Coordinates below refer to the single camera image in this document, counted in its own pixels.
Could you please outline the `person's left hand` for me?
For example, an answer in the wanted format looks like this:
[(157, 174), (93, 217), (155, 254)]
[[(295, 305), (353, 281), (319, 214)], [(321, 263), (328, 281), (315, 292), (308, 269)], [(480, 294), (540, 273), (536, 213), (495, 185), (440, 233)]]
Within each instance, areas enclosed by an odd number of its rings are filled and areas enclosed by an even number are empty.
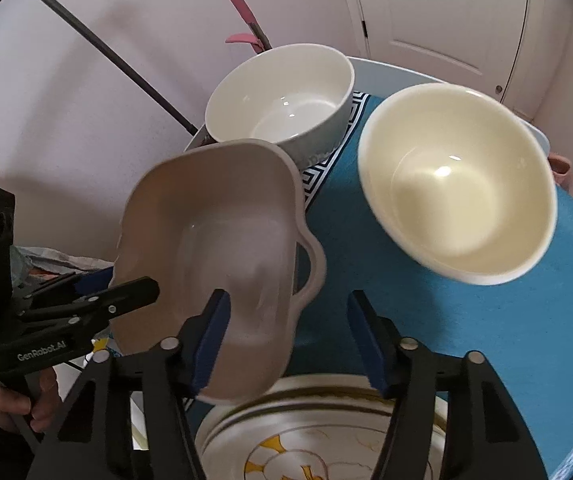
[(13, 417), (28, 416), (32, 431), (42, 434), (50, 427), (61, 405), (62, 400), (55, 371), (53, 368), (47, 368), (40, 372), (39, 393), (34, 400), (0, 386), (0, 428), (6, 431), (17, 431)]

